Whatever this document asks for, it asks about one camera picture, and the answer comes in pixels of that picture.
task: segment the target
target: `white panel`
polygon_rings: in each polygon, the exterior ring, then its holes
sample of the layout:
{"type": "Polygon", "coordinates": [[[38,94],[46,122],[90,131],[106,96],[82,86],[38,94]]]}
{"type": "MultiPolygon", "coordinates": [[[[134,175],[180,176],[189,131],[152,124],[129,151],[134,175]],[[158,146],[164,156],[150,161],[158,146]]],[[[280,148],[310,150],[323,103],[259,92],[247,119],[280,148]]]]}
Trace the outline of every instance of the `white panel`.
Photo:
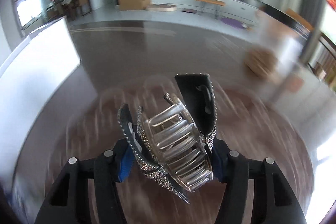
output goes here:
{"type": "Polygon", "coordinates": [[[33,38],[1,76],[0,180],[4,188],[11,187],[16,159],[36,117],[79,63],[62,19],[33,38]]]}
{"type": "Polygon", "coordinates": [[[25,35],[30,34],[31,32],[35,31],[37,28],[41,27],[44,25],[43,18],[40,17],[36,21],[34,21],[32,24],[30,24],[25,30],[25,35]]]}

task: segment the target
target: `rhinestone hair clip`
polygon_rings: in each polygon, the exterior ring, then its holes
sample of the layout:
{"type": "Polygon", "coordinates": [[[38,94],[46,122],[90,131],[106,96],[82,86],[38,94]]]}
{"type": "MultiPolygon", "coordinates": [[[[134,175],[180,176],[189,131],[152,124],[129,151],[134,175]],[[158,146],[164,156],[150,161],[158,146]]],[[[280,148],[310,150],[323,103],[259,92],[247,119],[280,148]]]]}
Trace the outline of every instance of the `rhinestone hair clip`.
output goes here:
{"type": "MultiPolygon", "coordinates": [[[[153,117],[148,118],[142,106],[139,106],[136,126],[132,123],[127,105],[123,105],[118,112],[118,122],[144,175],[187,203],[187,192],[194,192],[213,179],[207,151],[211,152],[216,133],[216,111],[209,76],[187,75],[183,81],[188,80],[188,76],[191,79],[205,76],[208,80],[207,85],[202,86],[207,94],[205,97],[212,103],[202,103],[199,110],[205,106],[206,115],[211,116],[213,121],[211,130],[201,132],[186,105],[175,94],[164,95],[170,106],[153,117]]],[[[195,86],[192,92],[202,102],[205,99],[200,90],[195,86]]]]}

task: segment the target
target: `cardboard box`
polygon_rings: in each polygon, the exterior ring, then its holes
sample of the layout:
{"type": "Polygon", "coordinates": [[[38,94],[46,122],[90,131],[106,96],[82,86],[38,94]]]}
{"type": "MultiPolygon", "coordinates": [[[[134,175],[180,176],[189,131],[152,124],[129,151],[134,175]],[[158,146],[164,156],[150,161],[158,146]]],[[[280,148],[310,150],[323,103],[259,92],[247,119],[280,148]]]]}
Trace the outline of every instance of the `cardboard box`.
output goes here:
{"type": "Polygon", "coordinates": [[[144,10],[152,3],[151,0],[118,0],[119,10],[144,10]]]}
{"type": "Polygon", "coordinates": [[[57,16],[57,13],[54,11],[54,8],[47,10],[47,17],[48,19],[52,19],[53,17],[57,16]]]}

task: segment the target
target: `window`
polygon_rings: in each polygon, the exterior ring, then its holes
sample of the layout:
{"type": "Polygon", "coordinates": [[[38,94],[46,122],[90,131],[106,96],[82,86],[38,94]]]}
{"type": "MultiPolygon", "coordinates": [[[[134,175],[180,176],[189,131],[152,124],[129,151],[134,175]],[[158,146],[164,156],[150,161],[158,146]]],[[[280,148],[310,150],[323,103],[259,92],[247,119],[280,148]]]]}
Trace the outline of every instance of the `window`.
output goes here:
{"type": "Polygon", "coordinates": [[[322,19],[321,31],[329,37],[332,42],[336,43],[336,11],[327,4],[325,7],[324,17],[322,19]]]}
{"type": "Polygon", "coordinates": [[[41,0],[24,0],[17,6],[21,26],[38,17],[42,13],[41,0]]]}

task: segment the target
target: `rhinestone trim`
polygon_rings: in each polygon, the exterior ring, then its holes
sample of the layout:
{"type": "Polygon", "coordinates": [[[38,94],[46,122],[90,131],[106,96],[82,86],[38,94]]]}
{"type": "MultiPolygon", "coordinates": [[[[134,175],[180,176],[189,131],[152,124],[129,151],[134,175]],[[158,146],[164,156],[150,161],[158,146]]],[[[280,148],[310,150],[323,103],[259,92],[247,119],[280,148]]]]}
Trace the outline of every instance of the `rhinestone trim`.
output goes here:
{"type": "Polygon", "coordinates": [[[149,145],[147,137],[146,137],[146,135],[144,133],[144,129],[142,127],[142,123],[141,123],[141,114],[142,114],[142,111],[143,111],[142,106],[138,106],[138,109],[137,109],[137,126],[136,126],[136,131],[137,131],[137,134],[139,135],[140,139],[142,140],[142,142],[145,144],[146,148],[148,149],[149,153],[151,154],[153,160],[155,162],[158,162],[158,159],[156,158],[156,156],[152,152],[152,148],[149,145]]]}
{"type": "Polygon", "coordinates": [[[216,106],[215,93],[213,91],[213,85],[212,85],[212,82],[211,82],[211,79],[210,79],[210,75],[207,75],[207,76],[208,76],[208,80],[209,80],[210,85],[211,85],[211,95],[212,95],[213,104],[214,104],[214,107],[215,107],[215,124],[212,128],[211,133],[208,136],[205,137],[205,143],[206,143],[206,145],[208,145],[208,148],[209,148],[210,152],[212,152],[213,140],[216,136],[217,106],[216,106]]]}
{"type": "MultiPolygon", "coordinates": [[[[166,188],[167,190],[173,192],[175,195],[177,195],[179,198],[181,198],[184,202],[186,202],[187,204],[189,204],[190,202],[184,197],[182,196],[178,191],[176,191],[176,189],[173,187],[173,185],[170,183],[170,181],[167,178],[166,175],[166,171],[164,170],[164,167],[162,165],[154,165],[149,163],[148,161],[144,160],[143,157],[141,157],[136,150],[133,148],[132,144],[130,144],[130,141],[125,133],[125,130],[123,129],[121,122],[120,122],[120,111],[123,108],[124,105],[122,105],[118,111],[118,124],[121,127],[121,130],[127,140],[127,142],[129,143],[130,147],[132,148],[135,160],[137,161],[140,169],[142,170],[142,172],[144,173],[144,175],[147,178],[150,178],[152,180],[155,180],[161,187],[166,188]]],[[[137,129],[137,132],[142,133],[141,130],[143,130],[143,128],[141,127],[140,129],[137,129]]]]}

